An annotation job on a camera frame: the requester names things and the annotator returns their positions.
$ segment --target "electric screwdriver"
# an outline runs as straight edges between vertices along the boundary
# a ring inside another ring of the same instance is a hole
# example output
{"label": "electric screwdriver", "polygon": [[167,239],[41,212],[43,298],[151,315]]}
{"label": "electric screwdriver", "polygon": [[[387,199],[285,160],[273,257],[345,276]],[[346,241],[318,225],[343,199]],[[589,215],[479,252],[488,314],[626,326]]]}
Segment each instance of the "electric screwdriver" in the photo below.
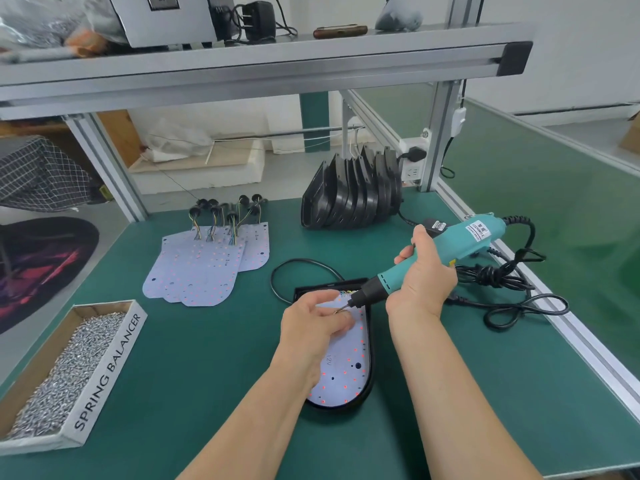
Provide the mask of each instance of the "electric screwdriver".
{"label": "electric screwdriver", "polygon": [[[504,235],[506,229],[504,220],[492,214],[479,214],[459,224],[446,227],[443,233],[433,239],[433,242],[441,263],[452,266],[459,259],[487,249],[491,241],[500,239]],[[351,295],[347,305],[340,310],[349,306],[361,308],[387,299],[391,293],[400,289],[404,275],[417,258],[417,251],[414,251],[410,258],[364,283],[360,290]]]}

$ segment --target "metal shelf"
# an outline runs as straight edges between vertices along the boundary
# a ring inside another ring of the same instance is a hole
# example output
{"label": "metal shelf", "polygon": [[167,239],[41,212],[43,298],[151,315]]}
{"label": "metal shelf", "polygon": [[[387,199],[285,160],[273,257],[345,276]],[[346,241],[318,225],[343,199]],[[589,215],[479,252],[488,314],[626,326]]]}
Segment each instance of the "metal shelf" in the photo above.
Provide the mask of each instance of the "metal shelf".
{"label": "metal shelf", "polygon": [[0,119],[492,77],[528,23],[301,36],[277,43],[18,64],[0,68]]}

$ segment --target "styrofoam box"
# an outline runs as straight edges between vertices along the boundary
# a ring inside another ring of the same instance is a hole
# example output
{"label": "styrofoam box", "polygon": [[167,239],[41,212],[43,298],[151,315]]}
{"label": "styrofoam box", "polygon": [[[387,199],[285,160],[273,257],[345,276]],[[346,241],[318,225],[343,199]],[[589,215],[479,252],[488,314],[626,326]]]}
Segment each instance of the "styrofoam box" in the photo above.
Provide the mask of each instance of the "styrofoam box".
{"label": "styrofoam box", "polygon": [[[2,440],[11,431],[27,400],[49,375],[78,325],[91,317],[114,312],[126,312],[126,315],[60,431],[34,438]],[[0,456],[82,446],[146,319],[147,314],[135,300],[73,306],[0,401]]]}

